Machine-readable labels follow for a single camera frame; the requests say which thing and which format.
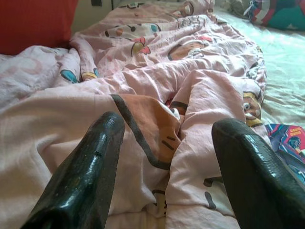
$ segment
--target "cartoon character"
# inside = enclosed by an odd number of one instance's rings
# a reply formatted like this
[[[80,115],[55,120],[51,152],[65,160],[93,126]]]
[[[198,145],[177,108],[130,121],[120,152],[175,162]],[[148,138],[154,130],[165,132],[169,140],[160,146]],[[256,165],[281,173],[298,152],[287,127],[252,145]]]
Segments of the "cartoon character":
[[[113,29],[106,30],[105,36],[110,38],[125,38],[132,40],[138,37],[153,35],[159,31],[161,31],[161,28],[154,23],[118,25]]]
[[[96,78],[98,78],[98,77],[100,76],[99,71],[97,70],[97,68],[94,68],[94,69],[93,69],[93,72],[94,72],[94,73],[91,73],[91,72],[83,72],[83,73],[81,74],[81,79],[82,79],[83,81],[87,81],[87,80],[96,79]]]
[[[132,51],[131,51],[131,55],[134,56],[138,53],[144,53],[145,55],[150,54],[151,50],[145,46],[145,38],[141,37],[138,39],[134,39],[132,40],[134,42],[133,46],[132,46]]]
[[[194,13],[194,6],[189,1],[186,1],[178,10],[171,12],[170,14],[175,18],[182,18],[191,16]]]
[[[262,108],[256,96],[252,92],[244,92],[244,113],[246,123],[249,127],[262,125],[261,113]]]
[[[118,110],[154,167],[170,169],[180,144],[180,117],[161,102],[140,95],[112,95]]]
[[[182,60],[185,58],[199,59],[204,56],[203,48],[205,48],[208,43],[202,40],[192,40],[175,46],[168,53],[167,57],[170,61]]]
[[[288,144],[290,145],[291,148],[293,148],[300,157],[303,157],[305,158],[305,152],[303,152],[301,149],[300,149],[300,146],[301,146],[301,139],[297,136],[294,136],[294,137],[291,137],[289,140],[288,140]]]
[[[139,8],[141,5],[144,5],[144,3],[132,2],[126,6],[119,6],[119,8],[128,8],[130,10],[134,10],[136,8]]]

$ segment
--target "white bedsheet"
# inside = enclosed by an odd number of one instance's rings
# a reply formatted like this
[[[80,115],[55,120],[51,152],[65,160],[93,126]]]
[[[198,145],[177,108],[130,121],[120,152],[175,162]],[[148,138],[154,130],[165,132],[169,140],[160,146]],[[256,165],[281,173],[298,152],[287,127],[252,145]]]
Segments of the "white bedsheet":
[[[263,121],[305,127],[305,32],[280,31],[215,8],[219,15],[262,49],[267,68]]]

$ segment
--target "cartoon print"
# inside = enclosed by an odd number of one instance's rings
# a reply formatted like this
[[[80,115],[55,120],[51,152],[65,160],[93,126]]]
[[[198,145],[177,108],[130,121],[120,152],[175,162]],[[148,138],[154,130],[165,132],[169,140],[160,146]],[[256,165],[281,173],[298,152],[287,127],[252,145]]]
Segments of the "cartoon print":
[[[144,5],[144,3],[132,2],[126,6],[119,6],[119,8],[128,8],[130,10],[134,10],[136,8],[139,8],[141,5]]]
[[[70,70],[61,70],[61,76],[72,83],[78,83],[76,75]]]
[[[244,113],[246,123],[249,127],[262,125],[261,121],[261,105],[258,102],[256,95],[252,92],[244,92]]]
[[[148,96],[112,95],[135,140],[154,167],[169,170],[180,144],[180,120],[173,112]]]
[[[93,69],[93,72],[94,74],[97,76],[97,77],[100,77],[100,73],[99,73],[99,70],[97,68],[94,68]]]
[[[299,156],[305,158],[305,152],[303,152],[300,149],[301,139],[299,137],[297,137],[297,136],[291,137],[288,140],[288,144],[290,145],[291,148],[293,148],[298,153]]]
[[[105,36],[109,38],[125,38],[128,40],[138,37],[154,35],[161,31],[161,28],[154,23],[143,23],[133,25],[118,25],[113,29],[105,31]]]
[[[305,131],[300,126],[267,124],[272,149],[305,184]]]
[[[163,217],[166,215],[167,203],[165,200],[165,191],[154,189],[152,194],[156,198],[156,202],[146,206],[147,212],[157,217]]]
[[[182,45],[178,44],[168,53],[167,57],[170,61],[177,61],[186,58],[199,59],[204,56],[203,48],[207,44],[202,40],[192,40],[183,43]]]
[[[223,179],[221,177],[206,178],[203,181],[203,185],[206,190],[204,192],[204,197],[208,203],[207,208],[211,210],[218,209],[224,215],[233,215],[230,201],[226,195]]]
[[[145,55],[151,54],[151,50],[147,46],[145,46],[146,40],[144,37],[140,37],[132,41],[134,42],[134,44],[132,46],[131,56],[134,56],[140,52],[144,53]]]
[[[181,7],[178,8],[178,10],[175,10],[171,12],[171,16],[175,18],[182,18],[182,17],[187,17],[191,16],[194,13],[194,6],[192,5],[191,2],[186,1]]]

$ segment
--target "pillow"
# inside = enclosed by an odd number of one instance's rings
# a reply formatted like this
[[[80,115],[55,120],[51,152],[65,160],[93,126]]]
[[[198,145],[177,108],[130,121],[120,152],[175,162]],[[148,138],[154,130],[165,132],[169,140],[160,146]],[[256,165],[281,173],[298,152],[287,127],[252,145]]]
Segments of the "pillow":
[[[16,55],[32,45],[67,47],[78,0],[3,0],[0,53]]]
[[[265,26],[304,31],[305,0],[253,0],[249,17]]]

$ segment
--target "cartoon face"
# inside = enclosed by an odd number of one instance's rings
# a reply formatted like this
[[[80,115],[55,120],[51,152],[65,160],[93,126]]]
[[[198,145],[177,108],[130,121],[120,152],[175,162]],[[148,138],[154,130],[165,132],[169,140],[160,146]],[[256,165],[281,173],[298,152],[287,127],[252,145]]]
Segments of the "cartoon face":
[[[244,93],[244,113],[248,126],[262,125],[261,105],[252,92]]]
[[[177,137],[181,123],[175,113],[147,96],[122,94],[112,95],[112,98],[125,121],[135,121],[130,128],[149,162],[155,167],[169,169],[181,142]]]
[[[176,18],[191,16],[194,13],[194,6],[190,2],[185,2],[178,10],[171,13]]]
[[[153,23],[118,25],[113,29],[106,30],[105,36],[110,38],[125,38],[132,40],[138,37],[153,35],[159,31],[161,31],[160,27]]]
[[[177,45],[167,55],[171,61],[184,58],[198,59],[203,57],[202,49],[205,47],[201,41],[187,42],[184,45]]]

